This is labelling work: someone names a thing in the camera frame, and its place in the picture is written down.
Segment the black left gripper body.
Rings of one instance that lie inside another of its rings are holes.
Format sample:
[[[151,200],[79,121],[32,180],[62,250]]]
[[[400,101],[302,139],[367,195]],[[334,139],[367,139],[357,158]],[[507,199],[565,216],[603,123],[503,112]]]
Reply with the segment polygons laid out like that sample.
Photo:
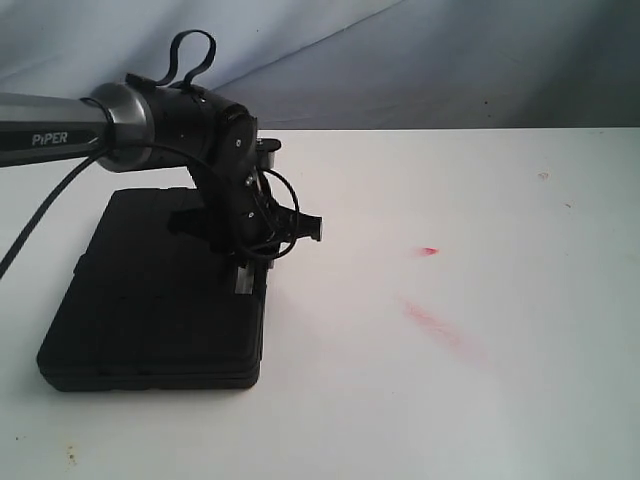
[[[279,259],[298,240],[322,240],[322,218],[305,214],[291,183],[257,168],[235,184],[204,166],[188,172],[202,205],[171,213],[168,230],[207,242],[215,253],[239,259]]]

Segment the grey left Piper robot arm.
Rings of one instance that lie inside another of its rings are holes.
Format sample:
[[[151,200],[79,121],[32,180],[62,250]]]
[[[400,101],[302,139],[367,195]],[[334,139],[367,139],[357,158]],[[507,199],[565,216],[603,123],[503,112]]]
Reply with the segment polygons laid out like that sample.
[[[273,196],[280,147],[259,137],[245,106],[184,82],[129,74],[83,99],[1,97],[2,166],[92,157],[117,173],[185,167],[202,205],[175,214],[174,226],[249,259],[277,259],[301,238],[321,238],[321,218]]]

